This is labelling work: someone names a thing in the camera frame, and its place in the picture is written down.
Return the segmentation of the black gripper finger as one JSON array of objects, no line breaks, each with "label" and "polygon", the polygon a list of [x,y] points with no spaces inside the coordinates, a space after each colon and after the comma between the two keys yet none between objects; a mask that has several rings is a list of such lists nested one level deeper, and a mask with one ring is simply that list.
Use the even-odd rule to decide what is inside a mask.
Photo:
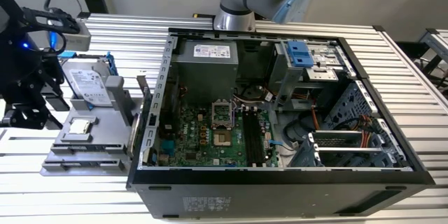
[{"label": "black gripper finger", "polygon": [[61,130],[63,124],[51,114],[47,103],[13,104],[10,109],[10,126],[23,129]]},{"label": "black gripper finger", "polygon": [[61,62],[45,61],[43,68],[42,77],[46,84],[42,89],[42,95],[57,111],[69,111],[70,105],[63,98],[65,93],[61,88],[66,80]]}]

